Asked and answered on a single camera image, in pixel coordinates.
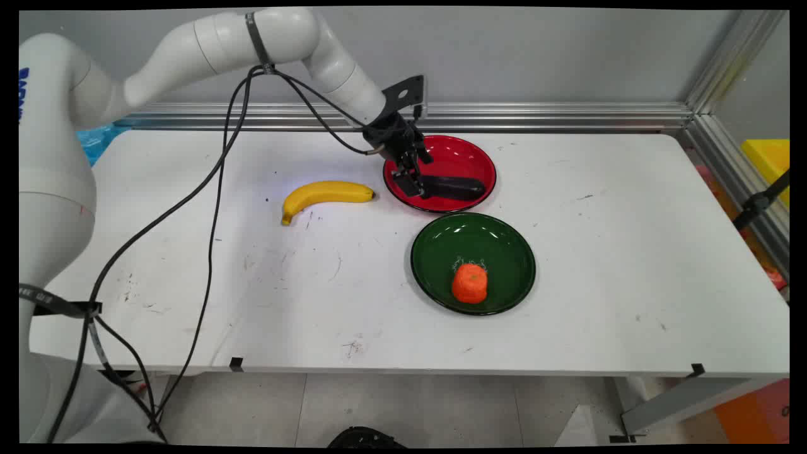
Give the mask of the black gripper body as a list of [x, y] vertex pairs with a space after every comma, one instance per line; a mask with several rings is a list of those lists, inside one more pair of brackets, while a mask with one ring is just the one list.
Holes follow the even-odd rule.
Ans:
[[381, 155], [393, 164], [401, 158], [417, 158], [412, 138], [423, 136], [415, 121], [404, 120], [400, 113], [392, 113], [369, 126], [363, 127], [363, 138], [372, 147], [372, 153]]

